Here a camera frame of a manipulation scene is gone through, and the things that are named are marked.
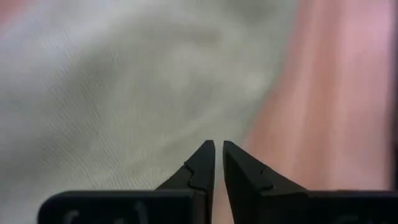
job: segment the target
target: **gray cloth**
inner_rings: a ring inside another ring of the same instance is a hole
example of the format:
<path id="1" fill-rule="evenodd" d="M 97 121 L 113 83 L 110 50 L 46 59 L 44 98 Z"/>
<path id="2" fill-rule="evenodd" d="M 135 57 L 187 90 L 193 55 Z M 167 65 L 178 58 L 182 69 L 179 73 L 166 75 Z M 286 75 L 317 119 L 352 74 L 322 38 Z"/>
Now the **gray cloth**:
<path id="1" fill-rule="evenodd" d="M 64 190 L 153 189 L 205 139 L 240 143 L 293 14 L 281 0 L 28 3 L 0 30 L 0 223 L 35 223 Z"/>

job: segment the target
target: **black plastic part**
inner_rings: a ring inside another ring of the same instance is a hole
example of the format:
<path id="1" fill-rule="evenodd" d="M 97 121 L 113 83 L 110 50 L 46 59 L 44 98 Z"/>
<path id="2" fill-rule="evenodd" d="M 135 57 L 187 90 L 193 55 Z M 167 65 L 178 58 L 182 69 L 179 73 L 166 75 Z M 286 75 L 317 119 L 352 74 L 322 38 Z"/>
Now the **black plastic part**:
<path id="1" fill-rule="evenodd" d="M 223 155 L 235 224 L 398 223 L 395 192 L 306 190 L 231 142 Z"/>
<path id="2" fill-rule="evenodd" d="M 210 224 L 215 146 L 205 141 L 156 190 L 71 191 L 50 197 L 39 224 Z"/>

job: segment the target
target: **white fabric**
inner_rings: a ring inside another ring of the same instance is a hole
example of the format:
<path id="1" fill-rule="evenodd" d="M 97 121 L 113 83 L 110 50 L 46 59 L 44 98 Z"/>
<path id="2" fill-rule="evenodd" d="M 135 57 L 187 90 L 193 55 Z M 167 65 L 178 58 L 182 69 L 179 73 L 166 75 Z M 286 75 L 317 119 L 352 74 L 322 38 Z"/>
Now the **white fabric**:
<path id="1" fill-rule="evenodd" d="M 205 139 L 241 142 L 293 12 L 281 0 L 29 3 L 0 29 L 0 223 L 35 223 L 64 190 L 153 189 Z"/>

